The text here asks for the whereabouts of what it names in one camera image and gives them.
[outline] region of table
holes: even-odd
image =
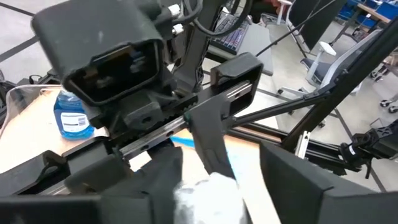
[[[267,47],[270,43],[269,29],[257,24],[251,24],[246,35],[243,37],[243,42],[238,50],[238,55],[246,52],[256,55],[261,49]],[[206,57],[219,63],[223,63],[224,61],[235,57],[235,55],[209,45]],[[272,64],[271,48],[258,56],[258,59],[264,65],[262,72],[266,75],[272,76],[274,74],[274,66]]]
[[[6,125],[0,139],[0,172],[4,172],[40,153],[51,150],[63,154],[84,141],[63,139],[53,115],[53,104],[59,89],[45,91],[25,110]],[[96,130],[95,136],[107,135],[104,129]],[[192,138],[185,129],[176,134],[181,138]],[[259,146],[232,136],[224,137],[239,190],[253,223],[280,223],[271,197],[262,179]],[[183,181],[197,182],[208,176],[194,149],[181,146],[183,150]],[[130,160],[132,169],[139,169],[150,161],[145,153]]]
[[[357,9],[355,10],[355,13],[353,14],[353,16],[351,16],[350,19],[348,19],[348,21],[346,22],[345,26],[343,27],[343,29],[337,34],[337,36],[335,37],[334,40],[332,40],[329,44],[333,45],[334,43],[337,42],[338,39],[340,39],[340,37],[342,35],[347,35],[351,38],[353,38],[353,36],[351,34],[346,33],[346,30],[348,29],[349,26],[354,25],[355,24],[355,20],[356,18],[359,16],[359,14],[361,13],[361,11],[365,11],[367,13],[369,13],[371,15],[371,17],[375,18],[377,20],[377,22],[375,23],[375,25],[370,28],[368,30],[368,33],[373,32],[376,28],[377,25],[379,24],[379,22],[385,22],[385,23],[389,23],[391,20],[384,17],[383,15],[380,15],[379,13],[376,12],[375,9],[372,9],[370,7],[365,6],[364,4],[358,4],[357,5]]]

